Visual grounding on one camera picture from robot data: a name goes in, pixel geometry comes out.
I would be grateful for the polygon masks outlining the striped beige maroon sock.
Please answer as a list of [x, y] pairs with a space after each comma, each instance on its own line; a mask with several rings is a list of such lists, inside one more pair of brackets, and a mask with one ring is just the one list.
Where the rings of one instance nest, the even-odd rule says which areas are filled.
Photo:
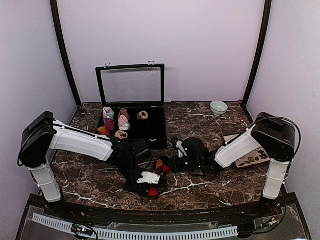
[[137, 120], [147, 120], [148, 118], [149, 118], [149, 115], [144, 110], [137, 114]]

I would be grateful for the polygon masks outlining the black argyle orange red sock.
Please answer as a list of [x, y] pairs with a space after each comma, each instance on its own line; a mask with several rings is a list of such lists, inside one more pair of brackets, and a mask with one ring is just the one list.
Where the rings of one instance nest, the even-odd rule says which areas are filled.
[[163, 159], [157, 159], [155, 165], [152, 168], [152, 172], [160, 176], [159, 183], [151, 187], [147, 193], [152, 199], [158, 198], [168, 188], [168, 181], [166, 179], [167, 174], [170, 172], [170, 167], [166, 165]]

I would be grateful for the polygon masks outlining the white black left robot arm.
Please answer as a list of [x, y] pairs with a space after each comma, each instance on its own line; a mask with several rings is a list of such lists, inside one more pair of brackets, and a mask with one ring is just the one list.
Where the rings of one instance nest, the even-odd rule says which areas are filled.
[[17, 164], [29, 169], [51, 210], [60, 218], [67, 218], [71, 208], [63, 201], [62, 190], [47, 160], [48, 150], [81, 154], [115, 166], [125, 178], [124, 190], [141, 197], [157, 198], [168, 187], [168, 181], [159, 173], [138, 165], [140, 160], [151, 157], [144, 140], [129, 143], [90, 133], [66, 125], [56, 120], [52, 112], [45, 111], [23, 131]]

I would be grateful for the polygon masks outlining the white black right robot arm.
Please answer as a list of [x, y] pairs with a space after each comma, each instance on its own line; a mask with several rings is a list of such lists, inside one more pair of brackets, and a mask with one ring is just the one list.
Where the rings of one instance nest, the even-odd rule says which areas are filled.
[[301, 141], [302, 133], [295, 122], [261, 112], [246, 130], [213, 152], [198, 137], [173, 138], [171, 144], [178, 154], [169, 160], [169, 167], [175, 173], [200, 170], [218, 174], [246, 155], [262, 150], [270, 164], [262, 201], [255, 205], [255, 213], [266, 217], [275, 208], [274, 200], [287, 180]]

